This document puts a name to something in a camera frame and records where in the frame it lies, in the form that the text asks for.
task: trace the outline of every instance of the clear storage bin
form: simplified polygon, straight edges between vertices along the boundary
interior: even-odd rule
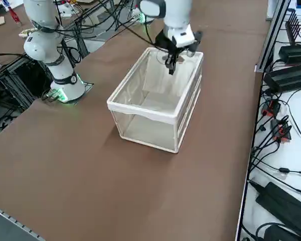
[[[107,101],[123,139],[177,153],[201,91],[203,53],[181,54],[174,75],[147,48]]]

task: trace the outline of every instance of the robotic arm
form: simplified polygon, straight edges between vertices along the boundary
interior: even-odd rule
[[[137,0],[137,6],[147,17],[164,18],[165,27],[157,35],[155,46],[168,51],[165,65],[173,75],[179,54],[187,50],[193,57],[201,42],[202,32],[194,34],[190,25],[192,0]]]
[[[78,78],[67,56],[57,47],[63,41],[63,30],[57,21],[57,9],[53,0],[24,0],[26,13],[38,31],[31,33],[24,49],[29,57],[42,61],[54,77],[51,90],[61,102],[78,99],[85,93],[85,86]]]

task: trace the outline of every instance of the brown table surface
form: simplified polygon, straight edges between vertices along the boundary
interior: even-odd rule
[[[180,152],[118,135],[106,100],[147,47],[125,31],[76,67],[95,83],[77,106],[35,101],[0,134],[0,209],[46,240],[234,240],[267,0],[193,5],[203,84]]]

